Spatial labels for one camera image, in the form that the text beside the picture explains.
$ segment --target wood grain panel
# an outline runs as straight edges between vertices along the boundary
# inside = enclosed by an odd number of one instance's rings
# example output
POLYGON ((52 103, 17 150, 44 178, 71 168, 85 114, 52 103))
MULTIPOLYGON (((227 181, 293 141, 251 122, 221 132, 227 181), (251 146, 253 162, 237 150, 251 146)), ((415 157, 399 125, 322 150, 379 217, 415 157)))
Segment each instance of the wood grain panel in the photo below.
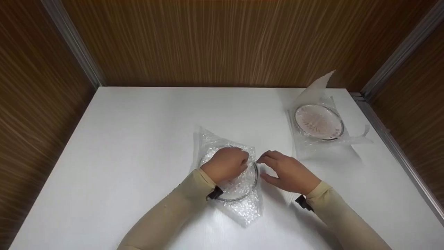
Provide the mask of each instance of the wood grain panel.
POLYGON ((435 0, 63 0, 109 85, 360 91, 435 0))
POLYGON ((388 80, 372 106, 444 206, 444 23, 388 80))
POLYGON ((1 1, 0 41, 0 249, 7 249, 94 89, 40 1, 1 1))

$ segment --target hand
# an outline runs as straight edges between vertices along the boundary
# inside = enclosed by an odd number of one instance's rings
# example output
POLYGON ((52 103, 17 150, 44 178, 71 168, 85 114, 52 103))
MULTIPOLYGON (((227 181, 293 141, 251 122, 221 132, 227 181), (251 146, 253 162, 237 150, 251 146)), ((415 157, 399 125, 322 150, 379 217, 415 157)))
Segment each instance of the hand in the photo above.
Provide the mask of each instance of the hand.
POLYGON ((321 180, 295 158, 278 151, 267 151, 257 160, 273 169, 279 178, 261 173, 261 178, 271 185, 293 193, 308 195, 321 180))
POLYGON ((247 169, 248 153, 240 148, 219 149, 200 168, 216 185, 231 181, 247 169))

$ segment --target white table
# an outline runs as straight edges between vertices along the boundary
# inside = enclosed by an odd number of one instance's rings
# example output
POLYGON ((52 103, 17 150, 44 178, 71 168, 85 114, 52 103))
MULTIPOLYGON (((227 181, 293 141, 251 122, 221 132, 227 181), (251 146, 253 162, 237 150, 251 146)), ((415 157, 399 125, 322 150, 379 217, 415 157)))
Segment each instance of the white table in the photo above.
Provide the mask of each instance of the white table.
MULTIPOLYGON (((100 87, 11 250, 112 250, 188 174, 193 132, 292 154, 282 102, 302 89, 100 87)), ((345 89, 328 89, 351 135, 368 124, 345 89)), ((393 248, 444 249, 444 228, 373 128, 371 145, 302 162, 393 248)), ((208 207, 171 249, 328 249, 337 241, 296 194, 261 183, 263 216, 247 229, 208 207)))

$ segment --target sleeve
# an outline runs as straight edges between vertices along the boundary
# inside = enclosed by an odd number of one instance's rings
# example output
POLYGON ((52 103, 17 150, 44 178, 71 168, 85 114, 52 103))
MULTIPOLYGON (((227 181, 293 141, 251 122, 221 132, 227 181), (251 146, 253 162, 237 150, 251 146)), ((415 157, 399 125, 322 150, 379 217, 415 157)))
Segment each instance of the sleeve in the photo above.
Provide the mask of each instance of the sleeve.
POLYGON ((327 183, 307 195, 315 214, 335 233, 345 250, 389 250, 387 243, 327 183))
POLYGON ((193 170, 131 228, 117 250, 164 249, 178 229, 203 209, 215 186, 201 169, 193 170))

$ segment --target plastic wrap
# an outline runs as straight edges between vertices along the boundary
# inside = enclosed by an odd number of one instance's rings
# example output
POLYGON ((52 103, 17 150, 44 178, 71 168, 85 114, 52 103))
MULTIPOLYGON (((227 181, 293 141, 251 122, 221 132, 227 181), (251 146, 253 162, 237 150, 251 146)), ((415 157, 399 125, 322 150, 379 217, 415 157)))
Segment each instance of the plastic wrap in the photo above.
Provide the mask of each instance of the plastic wrap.
POLYGON ((199 168, 209 161, 221 148, 237 147, 249 154, 247 169, 237 178, 220 188, 224 191, 218 199, 211 202, 243 227, 247 227, 262 216, 262 194, 258 184, 258 167, 255 162, 256 150, 254 147, 236 143, 221 138, 200 127, 198 132, 199 144, 195 168, 199 168))
POLYGON ((337 145, 373 143, 365 137, 370 125, 365 125, 361 135, 350 136, 333 98, 325 95, 324 90, 333 73, 314 81, 286 110, 297 155, 337 145))

